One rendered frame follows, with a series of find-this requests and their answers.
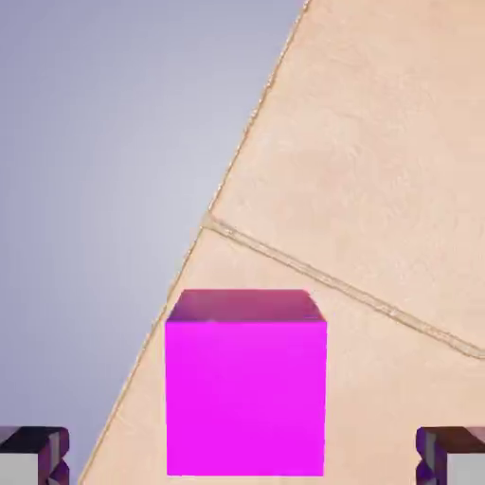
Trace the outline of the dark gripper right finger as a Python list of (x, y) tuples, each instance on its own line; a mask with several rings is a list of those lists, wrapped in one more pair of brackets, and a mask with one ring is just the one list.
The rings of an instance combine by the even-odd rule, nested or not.
[(416, 485), (485, 485), (485, 426), (420, 427)]

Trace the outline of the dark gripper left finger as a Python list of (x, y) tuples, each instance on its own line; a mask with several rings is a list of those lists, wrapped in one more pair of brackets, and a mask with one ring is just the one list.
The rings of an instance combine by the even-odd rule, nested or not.
[(70, 485), (70, 435), (60, 426), (0, 426), (0, 485)]

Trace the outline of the small magenta cube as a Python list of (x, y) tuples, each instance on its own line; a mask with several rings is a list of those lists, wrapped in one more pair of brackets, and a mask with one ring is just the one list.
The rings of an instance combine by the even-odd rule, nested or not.
[(321, 476), (327, 323), (298, 289), (188, 289), (165, 324), (170, 476)]

